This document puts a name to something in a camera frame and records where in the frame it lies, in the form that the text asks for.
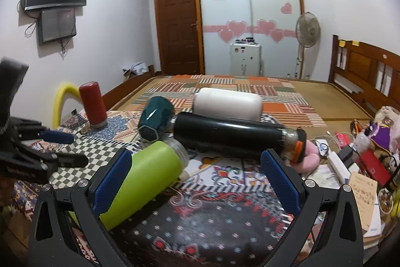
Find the pink headphones with orange pad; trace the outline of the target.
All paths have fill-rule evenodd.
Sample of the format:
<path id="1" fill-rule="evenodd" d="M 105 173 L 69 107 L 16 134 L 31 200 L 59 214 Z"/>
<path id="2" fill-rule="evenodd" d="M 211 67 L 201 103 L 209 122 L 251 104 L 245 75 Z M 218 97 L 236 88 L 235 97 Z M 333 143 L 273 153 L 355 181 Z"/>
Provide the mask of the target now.
<path id="1" fill-rule="evenodd" d="M 298 173 L 311 173 L 320 164 L 319 150 L 307 139 L 305 130 L 289 129 L 286 145 L 289 164 Z"/>

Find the yellow foam tube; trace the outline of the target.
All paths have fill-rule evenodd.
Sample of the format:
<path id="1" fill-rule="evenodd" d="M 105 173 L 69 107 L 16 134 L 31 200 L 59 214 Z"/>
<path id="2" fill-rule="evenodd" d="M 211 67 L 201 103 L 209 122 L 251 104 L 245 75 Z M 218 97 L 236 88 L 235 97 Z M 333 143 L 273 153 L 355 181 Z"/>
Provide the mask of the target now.
<path id="1" fill-rule="evenodd" d="M 81 106 L 83 106 L 79 88 L 72 83 L 61 83 L 53 101 L 53 114 L 51 122 L 53 129 L 60 125 L 62 110 L 65 103 L 65 95 L 72 96 L 74 99 L 76 99 L 76 101 L 78 101 L 78 103 L 80 103 Z"/>

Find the patterned floral cloth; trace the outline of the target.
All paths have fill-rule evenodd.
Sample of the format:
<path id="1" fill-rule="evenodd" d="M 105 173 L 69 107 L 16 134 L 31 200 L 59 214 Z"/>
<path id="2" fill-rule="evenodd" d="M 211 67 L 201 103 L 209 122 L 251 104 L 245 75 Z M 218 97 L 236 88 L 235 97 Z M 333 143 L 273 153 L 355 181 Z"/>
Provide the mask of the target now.
<path id="1" fill-rule="evenodd" d="M 90 178 L 120 148 L 136 153 L 145 145 L 133 130 L 132 142 L 118 131 L 135 127 L 139 113 L 114 112 L 109 127 L 83 133 L 73 127 L 74 143 L 37 141 L 41 152 L 83 153 L 84 169 L 59 169 L 51 184 L 72 186 Z M 145 207 L 110 231 L 136 266 L 259 266 L 274 249 L 293 217 L 284 212 L 259 159 L 189 151 L 187 180 L 177 180 Z"/>

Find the green bottle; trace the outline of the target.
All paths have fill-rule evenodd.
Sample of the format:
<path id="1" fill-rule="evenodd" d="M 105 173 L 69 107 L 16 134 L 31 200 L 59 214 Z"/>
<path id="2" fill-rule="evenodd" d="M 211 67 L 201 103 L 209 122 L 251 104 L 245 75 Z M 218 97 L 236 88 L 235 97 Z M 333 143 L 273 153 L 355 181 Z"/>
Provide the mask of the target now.
<path id="1" fill-rule="evenodd" d="M 132 154 L 125 150 L 95 190 L 93 212 L 105 229 L 128 219 L 178 179 L 189 163 L 179 141 L 156 141 Z"/>

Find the woven straw bed mat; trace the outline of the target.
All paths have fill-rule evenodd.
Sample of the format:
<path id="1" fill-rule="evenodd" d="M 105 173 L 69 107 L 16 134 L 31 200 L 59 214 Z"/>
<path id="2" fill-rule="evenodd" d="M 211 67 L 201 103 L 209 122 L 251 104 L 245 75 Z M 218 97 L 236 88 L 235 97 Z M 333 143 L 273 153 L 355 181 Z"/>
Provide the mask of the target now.
<path id="1" fill-rule="evenodd" d="M 262 98 L 262 113 L 292 127 L 326 127 L 343 122 L 343 130 L 356 119 L 366 122 L 370 116 L 349 96 L 329 83 L 277 79 L 273 77 L 234 77 L 229 75 L 176 75 L 153 77 L 116 103 L 113 110 L 139 111 L 152 96 L 168 98 L 175 111 L 190 110 L 193 96 L 209 87 Z"/>

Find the clear spray bottle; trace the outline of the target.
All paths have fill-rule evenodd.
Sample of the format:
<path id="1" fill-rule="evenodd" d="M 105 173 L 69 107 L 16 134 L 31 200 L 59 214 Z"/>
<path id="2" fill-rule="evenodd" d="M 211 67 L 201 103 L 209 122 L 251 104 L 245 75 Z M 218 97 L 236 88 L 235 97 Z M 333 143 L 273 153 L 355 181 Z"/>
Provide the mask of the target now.
<path id="1" fill-rule="evenodd" d="M 359 132 L 353 143 L 353 149 L 359 155 L 362 155 L 366 150 L 370 147 L 370 138 L 368 137 L 369 131 L 361 131 Z"/>

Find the small dark wall monitor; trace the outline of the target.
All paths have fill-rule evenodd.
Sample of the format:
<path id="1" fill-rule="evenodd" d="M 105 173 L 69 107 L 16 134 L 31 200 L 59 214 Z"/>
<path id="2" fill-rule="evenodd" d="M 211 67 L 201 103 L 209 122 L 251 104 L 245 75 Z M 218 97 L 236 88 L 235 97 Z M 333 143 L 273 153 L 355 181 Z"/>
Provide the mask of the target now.
<path id="1" fill-rule="evenodd" d="M 74 8 L 41 10 L 37 24 L 39 45 L 71 38 L 77 34 Z"/>

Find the wooden bed headboard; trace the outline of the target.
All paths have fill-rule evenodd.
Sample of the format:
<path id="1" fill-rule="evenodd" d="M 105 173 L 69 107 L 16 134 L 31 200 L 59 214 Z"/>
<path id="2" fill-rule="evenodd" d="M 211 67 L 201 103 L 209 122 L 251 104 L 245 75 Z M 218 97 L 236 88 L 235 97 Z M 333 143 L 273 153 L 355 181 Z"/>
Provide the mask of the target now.
<path id="1" fill-rule="evenodd" d="M 399 55 L 383 48 L 333 35 L 328 82 L 371 116 L 383 106 L 399 110 Z"/>

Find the black thermos flask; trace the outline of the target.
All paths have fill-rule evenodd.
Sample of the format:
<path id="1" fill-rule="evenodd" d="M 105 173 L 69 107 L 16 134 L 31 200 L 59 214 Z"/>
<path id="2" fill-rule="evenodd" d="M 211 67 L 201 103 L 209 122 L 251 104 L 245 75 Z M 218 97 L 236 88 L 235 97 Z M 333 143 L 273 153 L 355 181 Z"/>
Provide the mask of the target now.
<path id="1" fill-rule="evenodd" d="M 258 159 L 262 152 L 273 149 L 280 157 L 288 159 L 289 129 L 274 123 L 181 112 L 173 125 L 173 137 L 191 150 Z"/>

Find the dark green mug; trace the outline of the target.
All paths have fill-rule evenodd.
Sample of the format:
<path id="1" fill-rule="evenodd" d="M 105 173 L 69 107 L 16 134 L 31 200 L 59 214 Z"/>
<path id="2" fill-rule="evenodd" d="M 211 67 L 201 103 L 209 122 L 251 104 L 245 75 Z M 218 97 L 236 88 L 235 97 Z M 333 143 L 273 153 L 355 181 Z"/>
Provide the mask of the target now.
<path id="1" fill-rule="evenodd" d="M 140 137 L 149 143 L 159 141 L 174 115 L 173 104 L 164 97 L 154 96 L 146 102 L 138 123 Z"/>

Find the bag at bed foot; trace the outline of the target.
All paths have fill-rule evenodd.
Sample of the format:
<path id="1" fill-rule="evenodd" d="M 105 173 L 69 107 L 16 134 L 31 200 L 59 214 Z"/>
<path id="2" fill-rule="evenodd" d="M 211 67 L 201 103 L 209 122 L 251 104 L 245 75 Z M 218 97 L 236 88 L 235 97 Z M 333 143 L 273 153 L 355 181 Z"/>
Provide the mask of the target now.
<path id="1" fill-rule="evenodd" d="M 132 64 L 129 68 L 123 69 L 123 80 L 127 81 L 133 77 L 143 75 L 149 71 L 148 66 L 145 62 L 138 62 Z"/>

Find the red bottle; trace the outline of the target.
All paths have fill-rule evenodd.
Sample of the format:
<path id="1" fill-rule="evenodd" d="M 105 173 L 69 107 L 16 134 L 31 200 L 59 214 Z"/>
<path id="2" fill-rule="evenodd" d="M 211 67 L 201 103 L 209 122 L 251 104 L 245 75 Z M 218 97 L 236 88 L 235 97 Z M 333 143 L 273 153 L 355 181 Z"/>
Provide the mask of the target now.
<path id="1" fill-rule="evenodd" d="M 79 87 L 83 107 L 92 128 L 101 129 L 107 124 L 107 111 L 97 82 L 91 81 Z"/>

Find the standing electric fan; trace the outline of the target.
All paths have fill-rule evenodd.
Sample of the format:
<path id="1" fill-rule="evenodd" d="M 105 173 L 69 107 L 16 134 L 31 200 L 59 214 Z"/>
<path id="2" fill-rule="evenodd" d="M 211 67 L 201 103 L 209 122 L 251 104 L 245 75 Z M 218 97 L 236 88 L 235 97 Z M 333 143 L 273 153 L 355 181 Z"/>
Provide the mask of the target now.
<path id="1" fill-rule="evenodd" d="M 305 49 L 317 44 L 321 36 L 321 27 L 316 15 L 311 12 L 301 14 L 295 26 L 295 38 L 298 41 L 297 78 L 301 79 L 304 70 Z"/>

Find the white cylindrical cup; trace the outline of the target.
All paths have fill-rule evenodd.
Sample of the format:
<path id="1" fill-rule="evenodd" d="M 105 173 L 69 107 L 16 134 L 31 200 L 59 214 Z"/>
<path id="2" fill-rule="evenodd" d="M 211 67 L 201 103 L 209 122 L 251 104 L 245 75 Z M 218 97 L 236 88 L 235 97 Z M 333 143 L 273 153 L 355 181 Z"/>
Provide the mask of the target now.
<path id="1" fill-rule="evenodd" d="M 260 121 L 263 100 L 257 94 L 204 87 L 194 95 L 192 112 L 208 117 Z"/>

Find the brown wooden door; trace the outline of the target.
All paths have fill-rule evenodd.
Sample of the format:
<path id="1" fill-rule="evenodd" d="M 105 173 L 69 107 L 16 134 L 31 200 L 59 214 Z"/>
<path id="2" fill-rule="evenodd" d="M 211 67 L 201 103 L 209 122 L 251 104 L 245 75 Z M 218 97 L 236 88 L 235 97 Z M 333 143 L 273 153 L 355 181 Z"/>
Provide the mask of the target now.
<path id="1" fill-rule="evenodd" d="M 195 0 L 154 0 L 161 71 L 166 75 L 201 72 Z"/>

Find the small white cabinet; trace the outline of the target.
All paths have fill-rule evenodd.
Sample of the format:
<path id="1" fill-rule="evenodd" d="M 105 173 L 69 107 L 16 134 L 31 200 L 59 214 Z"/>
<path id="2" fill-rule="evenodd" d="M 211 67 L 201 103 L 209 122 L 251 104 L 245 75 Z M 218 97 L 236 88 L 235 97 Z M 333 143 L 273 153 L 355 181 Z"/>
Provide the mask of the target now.
<path id="1" fill-rule="evenodd" d="M 262 47 L 259 43 L 232 43 L 230 45 L 230 73 L 234 76 L 261 75 Z"/>

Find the beige booklet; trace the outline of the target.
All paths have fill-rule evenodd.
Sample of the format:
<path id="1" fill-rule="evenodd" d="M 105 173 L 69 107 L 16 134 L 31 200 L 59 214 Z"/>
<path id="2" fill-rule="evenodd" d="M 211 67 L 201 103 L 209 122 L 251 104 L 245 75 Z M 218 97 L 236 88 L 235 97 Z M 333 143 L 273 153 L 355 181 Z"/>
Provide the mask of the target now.
<path id="1" fill-rule="evenodd" d="M 377 182 L 360 173 L 352 172 L 349 185 L 352 188 L 361 220 L 361 227 L 368 231 L 374 213 Z"/>

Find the purple dressed doll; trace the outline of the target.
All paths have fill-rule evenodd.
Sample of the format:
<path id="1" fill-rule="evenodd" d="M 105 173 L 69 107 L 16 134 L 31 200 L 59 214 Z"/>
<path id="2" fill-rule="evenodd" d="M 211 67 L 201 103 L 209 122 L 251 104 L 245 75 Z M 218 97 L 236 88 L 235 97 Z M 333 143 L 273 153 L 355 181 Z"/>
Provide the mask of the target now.
<path id="1" fill-rule="evenodd" d="M 384 123 L 370 121 L 364 128 L 364 134 L 373 142 L 375 146 L 388 148 L 390 144 L 391 127 Z"/>

